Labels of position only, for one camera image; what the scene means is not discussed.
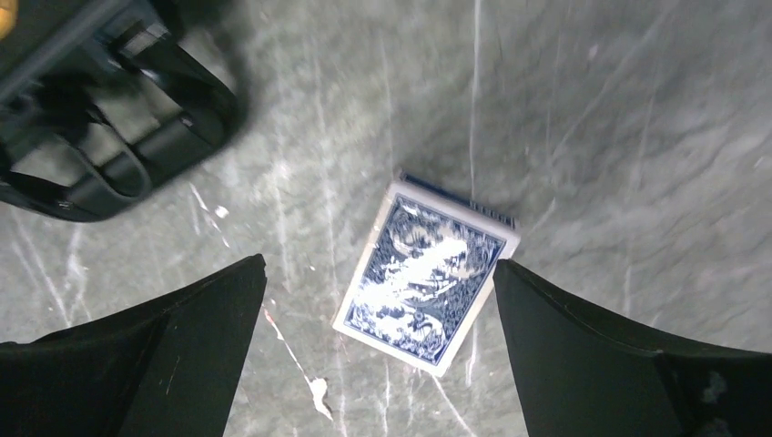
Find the blue card back design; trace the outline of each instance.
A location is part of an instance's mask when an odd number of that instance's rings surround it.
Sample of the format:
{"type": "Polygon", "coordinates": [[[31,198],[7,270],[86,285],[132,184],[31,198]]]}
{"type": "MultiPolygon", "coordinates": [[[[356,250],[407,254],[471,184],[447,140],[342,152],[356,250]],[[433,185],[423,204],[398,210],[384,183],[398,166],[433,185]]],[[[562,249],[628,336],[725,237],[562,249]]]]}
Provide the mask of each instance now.
{"type": "Polygon", "coordinates": [[[437,365],[505,244],[398,194],[343,324],[437,365]]]}

